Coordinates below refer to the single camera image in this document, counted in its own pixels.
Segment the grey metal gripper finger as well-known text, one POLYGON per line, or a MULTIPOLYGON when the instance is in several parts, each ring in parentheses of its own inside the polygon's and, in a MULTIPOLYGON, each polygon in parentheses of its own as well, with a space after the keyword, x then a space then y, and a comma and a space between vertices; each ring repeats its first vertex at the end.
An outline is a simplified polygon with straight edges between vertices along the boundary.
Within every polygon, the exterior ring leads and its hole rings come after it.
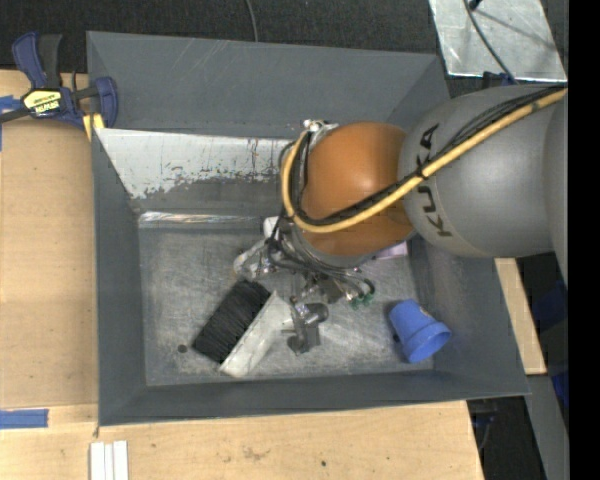
POLYGON ((297 304, 291 311, 293 330, 287 339, 287 345, 296 354, 300 355, 309 350, 308 317, 309 309, 306 304, 297 304))
POLYGON ((324 303, 311 303, 308 308, 308 343, 313 348, 321 344, 320 325, 329 318, 329 308, 324 303))

